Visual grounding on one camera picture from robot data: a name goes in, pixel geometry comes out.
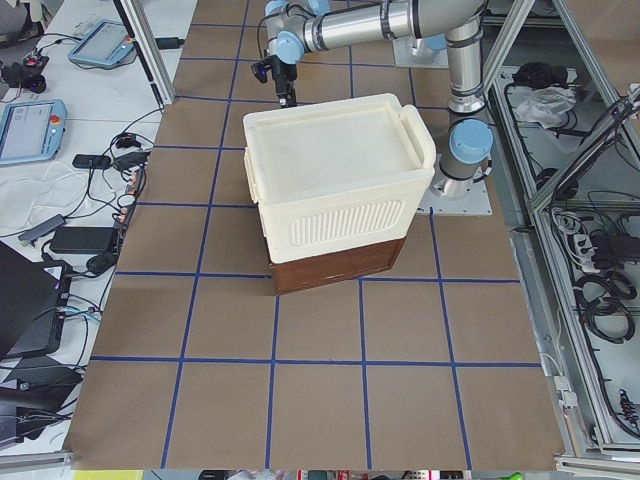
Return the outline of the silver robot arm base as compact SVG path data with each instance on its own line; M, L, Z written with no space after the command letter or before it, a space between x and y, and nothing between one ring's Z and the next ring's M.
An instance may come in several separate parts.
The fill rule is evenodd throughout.
M472 189L474 175L488 158L494 136L487 123L466 119L449 132L448 150L438 162L430 190L447 200L460 200Z

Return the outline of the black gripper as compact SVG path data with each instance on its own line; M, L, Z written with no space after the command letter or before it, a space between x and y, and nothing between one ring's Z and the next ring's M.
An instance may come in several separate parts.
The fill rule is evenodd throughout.
M275 94L282 108L297 106L294 82L297 67L284 63L275 55L269 55L251 65L251 72L262 84L266 84L268 74L274 82Z

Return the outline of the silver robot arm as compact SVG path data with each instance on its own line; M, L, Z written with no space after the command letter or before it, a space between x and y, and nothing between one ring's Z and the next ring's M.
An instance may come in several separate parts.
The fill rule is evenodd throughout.
M483 1L374 1L341 10L332 10L328 1L270 1L259 22L266 28L266 49L251 71L261 83L274 82L283 108L293 107L297 65L307 54L442 34L450 77L448 108L458 115L475 114L486 105L484 9Z

